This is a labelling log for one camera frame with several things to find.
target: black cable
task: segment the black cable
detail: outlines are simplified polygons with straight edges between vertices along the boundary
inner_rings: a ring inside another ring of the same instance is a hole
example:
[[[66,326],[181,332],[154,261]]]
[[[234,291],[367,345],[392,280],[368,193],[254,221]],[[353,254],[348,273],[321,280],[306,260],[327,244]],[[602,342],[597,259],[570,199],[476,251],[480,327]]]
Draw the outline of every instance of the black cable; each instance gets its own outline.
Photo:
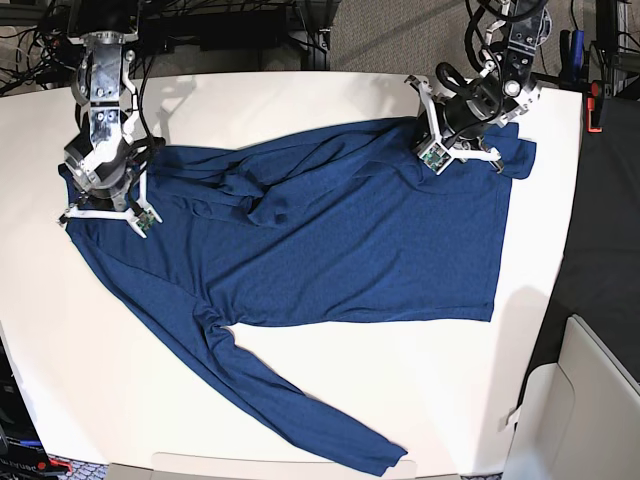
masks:
[[[0,97],[9,93],[11,90],[14,90],[26,82],[33,80],[35,75],[44,71],[47,65],[36,65],[30,72],[24,72],[21,75],[17,76],[14,82],[5,84],[4,87],[0,88]]]
[[[142,16],[148,17],[149,15],[157,15],[167,8],[171,8],[176,5],[180,0],[157,0],[155,2],[143,2],[142,4]]]
[[[20,62],[22,60],[22,55],[20,52],[20,48],[22,47],[22,42],[24,41],[24,39],[27,37],[27,35],[29,35],[29,31],[24,31],[22,32],[22,35],[20,35],[20,37],[18,37],[18,46],[16,48],[16,55],[15,55],[15,61],[16,61],[16,66],[15,66],[15,71],[16,73],[20,73]],[[35,36],[37,35],[38,32],[34,32],[33,33],[33,38],[35,38]],[[31,66],[29,65],[29,60],[27,60],[27,70],[31,70]]]
[[[620,36],[620,35],[624,35],[629,40],[631,40],[633,43],[635,43],[638,47],[640,47],[640,42],[638,42],[638,40],[633,38],[633,36],[630,33],[628,33],[628,32],[618,32],[618,36]]]
[[[192,6],[189,6],[189,8],[186,8],[189,2],[185,0],[184,7],[181,13],[178,14],[178,16],[189,15],[191,12],[194,12],[195,10],[198,10],[200,8],[210,7],[212,6],[211,2],[214,2],[214,1],[215,0],[203,0],[202,2],[198,2],[195,5],[192,5]]]
[[[544,69],[544,73],[549,75],[549,70],[547,70],[547,62],[544,60],[544,48],[542,45],[540,46],[540,59],[542,60],[542,68]]]
[[[313,21],[313,19],[311,18],[311,12],[309,10],[310,5],[308,3],[305,4],[305,5],[307,6],[307,13],[309,13],[309,22],[311,23]],[[298,20],[300,20],[300,23],[302,23],[302,27],[304,28],[304,31],[307,33],[307,37],[309,37],[311,39],[311,43],[313,43],[313,45],[316,48],[322,49],[322,47],[320,45],[318,45],[316,37],[311,33],[309,28],[307,28],[307,24],[304,21],[304,16],[302,15],[302,11],[300,10],[300,6],[297,3],[293,4],[293,13],[298,18]]]
[[[436,77],[443,87],[451,90],[456,95],[460,95],[465,100],[471,98],[471,91],[467,81],[450,63],[439,63],[436,67]]]
[[[187,13],[187,5],[189,5],[190,0],[182,0],[182,6],[180,7],[180,13],[177,13],[176,16],[186,15]]]
[[[287,38],[289,38],[290,40],[293,40],[294,42],[300,45],[304,45],[305,47],[315,48],[316,50],[324,53],[325,55],[327,53],[327,51],[319,45],[314,45],[313,43],[309,43],[309,42],[303,42],[302,40],[298,40],[297,38],[292,37],[291,35],[287,35]]]
[[[38,27],[31,27],[28,28],[26,30],[22,30],[21,32],[15,33],[13,35],[0,35],[0,38],[6,39],[6,38],[16,38],[19,37],[20,35],[22,35],[23,33],[28,33],[28,32],[35,32],[38,29]]]
[[[325,10],[324,10],[324,26],[325,26],[325,28],[329,28],[331,26],[331,22],[329,20],[329,17],[331,16],[331,9],[333,8],[333,1],[334,0],[327,0],[327,4],[325,6]]]
[[[313,10],[311,10],[311,0],[304,0],[304,5],[307,10],[307,15],[309,16],[309,29],[312,32],[316,32],[319,30],[319,27],[316,25],[316,20],[313,17]]]
[[[547,5],[549,0],[540,0],[535,7],[532,7],[529,11],[521,13],[520,15],[503,15],[501,12],[493,8],[490,3],[491,0],[477,0],[482,8],[484,8],[491,15],[496,17],[498,20],[502,20],[507,23],[518,23],[523,20],[527,20],[534,15],[540,13],[542,9]]]
[[[147,81],[151,76],[151,69],[153,68],[153,63],[155,62],[155,59],[156,57],[155,55],[153,55],[149,61],[149,66],[146,68],[144,64],[142,66],[144,78],[142,79],[142,85],[140,86],[140,92],[138,94],[138,114],[140,115],[140,122],[142,123],[142,128],[144,128],[144,132],[146,134],[145,140],[148,145],[146,150],[140,154],[140,155],[143,155],[142,157],[143,160],[141,163],[144,163],[144,164],[138,169],[138,171],[131,178],[131,183],[129,184],[129,189],[127,190],[127,200],[129,201],[129,206],[131,207],[131,209],[136,215],[140,215],[144,213],[144,210],[142,209],[142,207],[140,207],[138,202],[136,202],[133,199],[133,187],[135,187],[136,184],[140,181],[141,175],[149,168],[149,165],[153,161],[153,157],[156,154],[156,148],[157,148],[156,141],[160,140],[162,144],[164,144],[164,139],[157,139],[157,137],[154,137],[153,134],[151,133],[151,129],[147,124],[147,119],[144,116],[144,107],[143,107],[144,92],[147,88]]]
[[[264,7],[268,3],[269,3],[269,0],[256,0],[254,2],[254,5],[253,5],[253,8],[251,9],[251,11],[253,12],[254,10],[260,10],[260,9],[262,9],[262,7]]]
[[[618,48],[624,50],[625,52],[640,53],[640,50],[638,50],[637,48],[629,48],[623,45],[618,45]]]
[[[571,23],[573,23],[573,28],[575,30],[580,30],[580,28],[578,28],[578,21],[576,20],[575,3],[576,0],[571,0],[571,6],[569,7],[569,12],[571,13]]]
[[[471,4],[469,3],[470,0],[465,0],[465,3],[467,5],[467,13],[469,13],[471,11]],[[469,21],[473,21],[473,17],[475,15],[470,15],[469,16]],[[491,123],[492,121],[494,121],[496,118],[498,118],[501,113],[502,113],[502,107],[504,105],[504,97],[502,95],[502,67],[500,66],[500,62],[498,61],[497,57],[495,56],[495,54],[491,51],[491,48],[489,48],[489,45],[487,45],[487,43],[484,41],[484,38],[482,38],[482,35],[480,34],[480,32],[477,32],[478,34],[478,38],[480,39],[480,43],[482,44],[482,50],[484,50],[485,52],[487,52],[487,54],[491,57],[491,59],[493,60],[495,66],[496,66],[496,73],[498,74],[498,84],[500,85],[500,101],[498,102],[498,108],[496,108],[496,111],[487,119],[485,120],[478,120],[476,122],[472,122],[469,125],[467,125],[466,127],[458,130],[457,132],[455,132],[451,137],[449,137],[446,141],[444,146],[446,148],[451,148],[453,147],[453,145],[455,145],[455,143],[458,141],[458,139],[466,132],[468,132],[469,130],[471,130],[472,128],[476,128],[479,127],[481,125],[486,125],[488,123]]]
[[[467,29],[464,32],[464,50],[467,54],[469,63],[471,63],[471,67],[473,67],[476,72],[481,72],[482,70],[484,70],[484,65],[482,65],[478,60],[476,51],[473,48],[473,34],[475,33],[478,36],[481,35],[480,30],[478,29],[478,23],[484,16],[485,10],[484,8],[478,8],[478,10],[473,13],[473,11],[471,10],[471,4],[469,2],[465,2],[465,5],[467,7],[467,14],[471,18],[471,20],[469,21]]]
[[[589,56],[591,56],[591,49],[595,50],[596,52],[596,60],[598,61],[597,67],[600,68],[600,79],[603,82],[606,82],[607,80],[606,64],[602,56],[602,53],[596,48],[593,42],[591,42],[591,44],[589,45]]]

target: gray carpet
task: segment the gray carpet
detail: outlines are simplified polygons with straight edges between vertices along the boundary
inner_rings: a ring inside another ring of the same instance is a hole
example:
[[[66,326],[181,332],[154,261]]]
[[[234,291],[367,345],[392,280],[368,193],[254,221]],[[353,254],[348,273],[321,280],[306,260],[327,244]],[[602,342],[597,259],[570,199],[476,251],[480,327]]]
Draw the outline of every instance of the gray carpet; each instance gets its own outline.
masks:
[[[585,1],[575,0],[579,25]],[[553,34],[542,56],[552,75],[560,71],[559,32],[571,29],[570,3],[548,4]],[[446,61],[471,74],[463,46],[467,23],[462,0],[343,0],[333,28],[332,69],[432,75]],[[544,70],[542,56],[535,71]]]
[[[67,475],[59,475],[58,480],[104,480],[107,476],[107,465],[98,465],[95,463],[80,462],[70,460],[68,458],[55,457],[58,460],[70,462],[73,465],[73,472]],[[500,480],[502,475],[491,475],[488,477],[462,477],[463,480]]]

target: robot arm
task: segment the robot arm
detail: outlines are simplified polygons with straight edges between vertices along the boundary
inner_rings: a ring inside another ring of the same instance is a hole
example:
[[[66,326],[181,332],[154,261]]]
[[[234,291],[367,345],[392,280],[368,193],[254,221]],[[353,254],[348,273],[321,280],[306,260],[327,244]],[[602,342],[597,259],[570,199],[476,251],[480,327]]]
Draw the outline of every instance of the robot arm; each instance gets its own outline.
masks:
[[[80,133],[65,147],[65,165],[80,201],[60,220],[126,220],[146,238],[151,225],[162,221],[146,200],[146,168],[156,141],[163,140],[149,132],[148,141],[133,139],[140,109],[138,90],[129,77],[135,53],[127,44],[138,38],[139,14],[138,0],[76,0],[72,5],[69,38],[84,46],[84,57],[72,85]],[[130,109],[125,108],[125,94]],[[133,200],[136,184],[139,198]],[[86,203],[95,209],[80,208]]]
[[[476,0],[473,12],[471,0],[465,0],[470,18],[465,51],[478,78],[467,81],[452,65],[439,64],[436,76],[454,93],[452,97],[436,96],[426,80],[407,79],[422,103],[422,131],[414,151],[436,174],[456,159],[487,161],[502,171],[500,152],[483,143],[483,134],[492,125],[502,127],[526,113],[539,97],[531,68],[537,47],[551,30],[547,1]],[[156,144],[164,140],[149,132],[138,91],[129,78],[135,55],[127,44],[138,38],[140,2],[74,0],[72,5],[69,38],[82,44],[85,53],[72,87],[80,133],[65,147],[65,164],[80,191],[80,201],[65,211],[60,222],[74,217],[126,220],[146,238],[151,225],[162,221],[146,199],[146,169]],[[496,2],[500,11],[492,6]],[[496,21],[483,36],[478,24],[487,13]],[[503,38],[495,41],[498,32]],[[474,34],[482,44],[480,56],[473,48]],[[129,110],[122,105],[124,93],[131,97]],[[134,141],[139,118],[147,136]],[[135,185],[138,200],[131,195]],[[83,208],[86,203],[95,209]]]
[[[422,132],[414,145],[415,153],[437,175],[454,160],[478,159],[490,162],[498,172],[504,165],[500,152],[483,144],[484,132],[493,125],[504,127],[529,111],[540,96],[540,86],[531,75],[539,45],[551,32],[547,0],[504,0],[501,11],[479,0],[472,12],[466,0],[470,23],[465,50],[479,77],[467,81],[452,65],[441,63],[436,69],[440,83],[452,97],[436,96],[425,80],[410,76],[407,81],[419,93],[422,103]],[[480,34],[478,23],[485,13],[496,21]],[[503,39],[494,42],[502,31]],[[473,50],[474,33],[480,38],[481,58]]]

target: shirt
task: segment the shirt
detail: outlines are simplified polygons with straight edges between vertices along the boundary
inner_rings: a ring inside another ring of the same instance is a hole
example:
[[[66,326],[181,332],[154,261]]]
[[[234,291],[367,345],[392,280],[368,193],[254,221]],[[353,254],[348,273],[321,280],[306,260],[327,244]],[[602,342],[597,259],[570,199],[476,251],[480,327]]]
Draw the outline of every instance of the shirt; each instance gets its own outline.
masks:
[[[407,452],[304,394],[234,343],[237,322],[488,321],[512,178],[535,145],[495,130],[505,171],[411,152],[415,118],[304,132],[238,151],[166,147],[144,240],[126,222],[67,232],[103,284],[209,385],[300,448],[382,475]]]

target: red clamp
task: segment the red clamp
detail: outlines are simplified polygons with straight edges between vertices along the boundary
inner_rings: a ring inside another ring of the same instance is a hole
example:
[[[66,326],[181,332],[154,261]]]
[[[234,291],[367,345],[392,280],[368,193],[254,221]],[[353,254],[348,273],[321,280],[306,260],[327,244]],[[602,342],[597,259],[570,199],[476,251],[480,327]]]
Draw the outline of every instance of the red clamp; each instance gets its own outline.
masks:
[[[589,133],[601,133],[602,127],[593,126],[593,112],[596,110],[596,98],[600,95],[600,87],[596,82],[591,84],[591,95],[587,96],[587,132]]]
[[[56,460],[55,458],[48,458],[48,462],[39,462],[36,465],[39,473],[45,476],[65,475],[66,473],[73,473],[73,465],[70,462],[63,462],[62,460]]]

